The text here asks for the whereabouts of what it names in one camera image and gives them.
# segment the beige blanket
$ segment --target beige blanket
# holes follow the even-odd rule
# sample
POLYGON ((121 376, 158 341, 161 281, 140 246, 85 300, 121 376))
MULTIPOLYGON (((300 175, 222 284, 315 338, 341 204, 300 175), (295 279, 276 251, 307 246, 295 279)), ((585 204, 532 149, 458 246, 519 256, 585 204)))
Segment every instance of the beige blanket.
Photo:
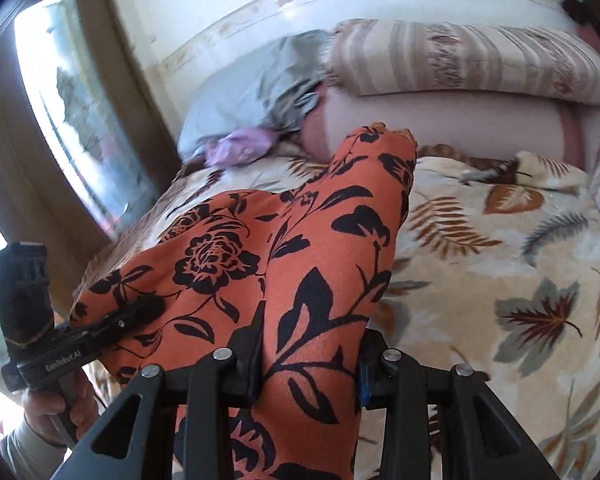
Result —
MULTIPOLYGON (((176 216, 218 192, 280 192, 320 169, 272 157, 189 175, 128 251, 91 278, 155 245, 176 216)), ((580 170, 530 153, 485 171, 421 158, 392 284, 370 322, 421 364, 467 362, 482 371, 570 479, 591 479, 600 468, 600 214, 586 184, 580 170)), ((357 479, 378 474, 383 426, 384 413, 363 412, 357 479)), ((441 477, 434 452, 433 478, 441 477)))

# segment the window pane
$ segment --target window pane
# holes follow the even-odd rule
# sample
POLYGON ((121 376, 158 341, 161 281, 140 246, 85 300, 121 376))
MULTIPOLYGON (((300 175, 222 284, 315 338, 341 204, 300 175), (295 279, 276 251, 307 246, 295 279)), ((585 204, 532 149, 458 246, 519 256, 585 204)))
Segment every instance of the window pane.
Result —
POLYGON ((75 0, 44 0, 15 19, 31 107, 62 172, 110 238, 157 201, 94 68, 75 0))

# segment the person's arm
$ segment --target person's arm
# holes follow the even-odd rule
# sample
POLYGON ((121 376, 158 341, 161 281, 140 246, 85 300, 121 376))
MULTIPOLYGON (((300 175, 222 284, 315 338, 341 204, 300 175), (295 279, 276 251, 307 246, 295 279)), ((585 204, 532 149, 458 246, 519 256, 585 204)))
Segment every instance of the person's arm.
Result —
MULTIPOLYGON (((70 418, 80 439, 98 418, 93 386, 82 370, 75 374, 75 390, 77 401, 70 418)), ((49 418, 64 411, 64 400, 50 392, 27 390, 22 396, 22 407, 24 420, 0 442, 0 454, 18 480, 48 480, 66 453, 49 418)))

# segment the wall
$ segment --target wall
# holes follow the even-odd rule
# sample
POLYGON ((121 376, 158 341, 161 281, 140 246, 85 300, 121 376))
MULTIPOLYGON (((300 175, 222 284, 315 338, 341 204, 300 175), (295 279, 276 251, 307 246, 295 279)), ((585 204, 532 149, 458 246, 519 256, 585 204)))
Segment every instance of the wall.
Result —
POLYGON ((158 107, 172 135, 177 137, 190 92, 204 77, 239 53, 282 34, 333 27, 341 19, 354 17, 569 27, 570 22, 559 10, 557 1, 115 0, 115 3, 158 107), (246 7, 235 13, 232 21, 227 20, 229 13, 242 6, 246 7))

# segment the human hand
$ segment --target human hand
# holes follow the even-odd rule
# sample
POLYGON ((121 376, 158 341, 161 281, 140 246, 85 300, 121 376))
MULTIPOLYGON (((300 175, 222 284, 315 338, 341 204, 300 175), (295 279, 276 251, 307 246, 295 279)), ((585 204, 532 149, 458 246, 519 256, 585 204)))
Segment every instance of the human hand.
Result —
MULTIPOLYGON (((69 417, 76 425, 75 436, 80 440, 98 418, 98 405, 93 385, 84 371, 78 370, 74 381, 77 398, 69 417)), ((27 389, 22 396, 22 407, 27 423, 37 436, 53 446, 64 445, 49 418, 49 415, 58 415, 64 411, 64 399, 60 395, 45 390, 27 389)))

